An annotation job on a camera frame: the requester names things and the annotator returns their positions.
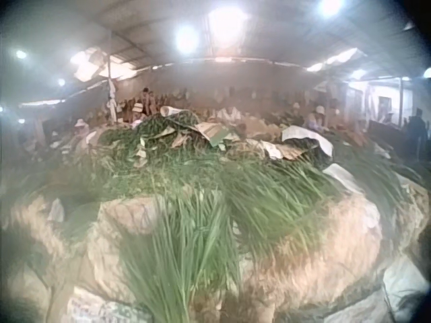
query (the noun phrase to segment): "white hat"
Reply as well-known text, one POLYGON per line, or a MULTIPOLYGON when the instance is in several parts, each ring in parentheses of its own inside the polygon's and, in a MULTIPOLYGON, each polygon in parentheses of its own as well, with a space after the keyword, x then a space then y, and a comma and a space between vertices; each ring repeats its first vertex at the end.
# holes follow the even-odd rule
POLYGON ((325 115, 325 108, 322 106, 318 106, 316 108, 316 112, 325 115))
POLYGON ((75 127, 86 127, 86 126, 88 126, 88 124, 86 124, 83 119, 78 119, 78 121, 75 124, 75 127))

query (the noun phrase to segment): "ceiling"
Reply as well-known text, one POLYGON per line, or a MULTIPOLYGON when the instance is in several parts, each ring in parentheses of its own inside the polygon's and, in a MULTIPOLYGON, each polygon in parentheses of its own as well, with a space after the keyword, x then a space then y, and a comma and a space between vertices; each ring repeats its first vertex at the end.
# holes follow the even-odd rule
POLYGON ((367 78, 417 77, 431 66, 416 28, 403 30, 407 17, 389 1, 345 1, 338 15, 322 17, 317 0, 57 0, 21 1, 3 24, 3 96, 10 102, 58 98, 88 84, 73 78, 69 62, 77 52, 99 47, 136 69, 189 58, 253 57, 302 67, 326 61, 350 48, 364 53, 329 70, 348 75, 361 68, 367 78), (241 8, 244 32, 230 48, 218 48, 208 14, 226 4, 241 8), (199 34, 199 46, 185 57, 175 33, 184 25, 199 34), (17 60, 23 49, 28 59, 17 60), (67 86, 59 87, 58 78, 67 86))

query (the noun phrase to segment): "pile of produce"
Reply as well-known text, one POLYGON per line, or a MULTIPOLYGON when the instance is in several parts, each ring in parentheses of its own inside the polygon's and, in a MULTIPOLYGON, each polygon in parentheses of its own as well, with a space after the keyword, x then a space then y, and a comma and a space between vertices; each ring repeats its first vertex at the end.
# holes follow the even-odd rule
MULTIPOLYGON (((60 186, 85 192, 88 198, 76 195, 65 222, 56 223, 70 248, 96 222, 99 203, 160 197, 149 234, 112 219, 118 233, 112 245, 119 249, 131 305, 149 311, 155 322, 209 322, 195 306, 202 295, 219 301, 227 293, 246 293, 244 259, 258 266, 282 242, 283 261, 300 267, 319 250, 331 225, 329 205, 346 196, 340 182, 322 172, 332 161, 316 141, 290 140, 288 145, 308 150, 294 161, 231 155, 229 142, 224 149, 212 147, 194 129, 198 123, 183 111, 151 116, 135 129, 107 130, 77 163, 46 170, 50 175, 32 187, 34 196, 55 194, 60 186)), ((387 160, 368 147, 329 140, 333 161, 354 176, 382 217, 393 217, 409 201, 387 160)), ((16 183, 25 186, 33 177, 16 183)))

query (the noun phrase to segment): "shirt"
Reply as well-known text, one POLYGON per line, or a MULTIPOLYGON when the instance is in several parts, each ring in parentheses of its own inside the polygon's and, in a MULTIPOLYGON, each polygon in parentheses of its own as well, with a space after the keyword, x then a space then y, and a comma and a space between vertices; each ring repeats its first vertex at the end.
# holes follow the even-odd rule
POLYGON ((305 120, 304 127, 310 130, 321 131, 323 130, 322 119, 317 120, 314 113, 310 113, 305 120))
POLYGON ((229 123, 235 123, 236 121, 240 121, 241 120, 241 113, 236 108, 232 109, 232 113, 231 114, 229 114, 226 109, 221 109, 217 113, 217 118, 225 120, 225 121, 227 121, 229 123))

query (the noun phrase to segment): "white cloth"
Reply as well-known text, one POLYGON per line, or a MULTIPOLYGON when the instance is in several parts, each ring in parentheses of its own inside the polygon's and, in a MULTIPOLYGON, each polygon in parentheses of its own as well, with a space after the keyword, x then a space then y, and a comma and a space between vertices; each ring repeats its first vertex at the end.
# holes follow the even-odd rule
POLYGON ((225 120, 229 123, 235 123, 236 121, 241 120, 241 113, 235 107, 232 109, 231 114, 229 114, 226 109, 221 109, 217 113, 217 118, 225 120))

